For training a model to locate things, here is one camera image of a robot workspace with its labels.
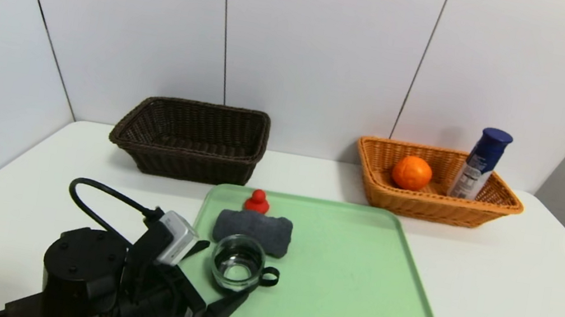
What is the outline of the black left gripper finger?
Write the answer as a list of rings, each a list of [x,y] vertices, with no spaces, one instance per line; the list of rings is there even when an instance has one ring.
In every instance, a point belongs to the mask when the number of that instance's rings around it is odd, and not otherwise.
[[[251,291],[223,290],[223,296],[215,302],[211,302],[203,314],[203,317],[230,317],[239,306],[249,298]]]
[[[211,245],[209,240],[190,240],[185,248],[180,252],[180,259],[184,260],[186,258],[192,257],[193,255],[203,251]]]

